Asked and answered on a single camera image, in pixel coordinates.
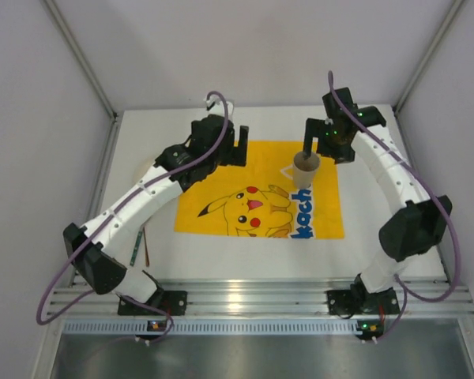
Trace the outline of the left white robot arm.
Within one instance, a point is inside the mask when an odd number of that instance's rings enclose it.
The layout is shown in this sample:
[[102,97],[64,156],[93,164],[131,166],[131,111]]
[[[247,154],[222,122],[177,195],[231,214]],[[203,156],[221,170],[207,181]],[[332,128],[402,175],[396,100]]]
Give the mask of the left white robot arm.
[[157,306],[162,288],[145,270],[119,262],[127,243],[166,203],[219,166],[246,165],[249,129],[211,114],[191,123],[189,138],[166,149],[137,183],[110,208],[79,227],[63,231],[73,266],[98,295],[114,292]]

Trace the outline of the spoon with green handle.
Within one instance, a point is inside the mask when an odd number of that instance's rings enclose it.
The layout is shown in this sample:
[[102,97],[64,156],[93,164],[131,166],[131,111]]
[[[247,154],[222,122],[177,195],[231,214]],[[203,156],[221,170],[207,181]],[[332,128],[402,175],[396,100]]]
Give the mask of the spoon with green handle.
[[142,237],[143,237],[143,230],[140,229],[139,232],[137,233],[137,237],[136,237],[136,240],[135,240],[135,243],[134,243],[134,248],[133,248],[133,251],[132,251],[131,258],[130,258],[130,266],[135,266],[138,251],[139,251],[140,246],[141,246]]

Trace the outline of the yellow pikachu cloth placemat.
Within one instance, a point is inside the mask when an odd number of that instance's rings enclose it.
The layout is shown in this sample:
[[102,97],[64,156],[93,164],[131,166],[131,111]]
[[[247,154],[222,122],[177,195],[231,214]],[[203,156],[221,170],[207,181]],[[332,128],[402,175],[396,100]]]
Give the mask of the yellow pikachu cloth placemat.
[[293,182],[296,141],[251,141],[245,167],[218,167],[179,197],[175,231],[231,237],[342,239],[337,168],[323,158],[307,189]]

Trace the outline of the white paper plate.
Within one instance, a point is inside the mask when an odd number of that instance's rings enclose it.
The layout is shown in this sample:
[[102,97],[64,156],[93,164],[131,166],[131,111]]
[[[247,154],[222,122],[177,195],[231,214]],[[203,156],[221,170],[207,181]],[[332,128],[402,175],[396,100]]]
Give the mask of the white paper plate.
[[138,183],[143,178],[143,176],[148,172],[149,168],[154,165],[154,163],[155,163],[155,159],[153,157],[144,159],[134,171],[133,183]]

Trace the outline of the beige paper cup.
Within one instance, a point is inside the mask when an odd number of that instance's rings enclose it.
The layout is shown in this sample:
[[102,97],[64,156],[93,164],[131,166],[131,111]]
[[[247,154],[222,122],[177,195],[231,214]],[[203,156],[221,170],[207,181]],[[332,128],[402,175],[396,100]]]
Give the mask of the beige paper cup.
[[314,181],[314,177],[320,167],[321,159],[315,154],[307,155],[305,152],[298,152],[293,158],[293,182],[297,189],[308,189]]

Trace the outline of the copper coloured fork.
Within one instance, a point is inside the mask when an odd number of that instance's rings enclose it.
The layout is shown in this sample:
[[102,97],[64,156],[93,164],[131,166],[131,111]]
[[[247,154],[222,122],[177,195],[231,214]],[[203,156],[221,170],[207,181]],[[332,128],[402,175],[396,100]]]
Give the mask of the copper coloured fork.
[[145,250],[145,267],[150,266],[150,259],[149,259],[149,248],[148,248],[148,241],[147,241],[147,232],[146,232],[146,226],[143,225],[142,228],[142,238],[144,240],[144,250]]

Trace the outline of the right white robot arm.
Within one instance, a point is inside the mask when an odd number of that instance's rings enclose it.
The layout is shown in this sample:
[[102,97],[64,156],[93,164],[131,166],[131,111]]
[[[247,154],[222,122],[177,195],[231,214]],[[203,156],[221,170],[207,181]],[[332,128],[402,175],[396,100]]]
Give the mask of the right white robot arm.
[[399,152],[386,120],[375,106],[359,107],[349,88],[322,98],[326,117],[306,121],[300,157],[351,163],[360,158],[381,188],[391,211],[379,229],[379,251],[350,286],[352,312],[376,310],[393,295],[393,281],[414,257],[438,245],[452,231],[451,200],[435,196]]

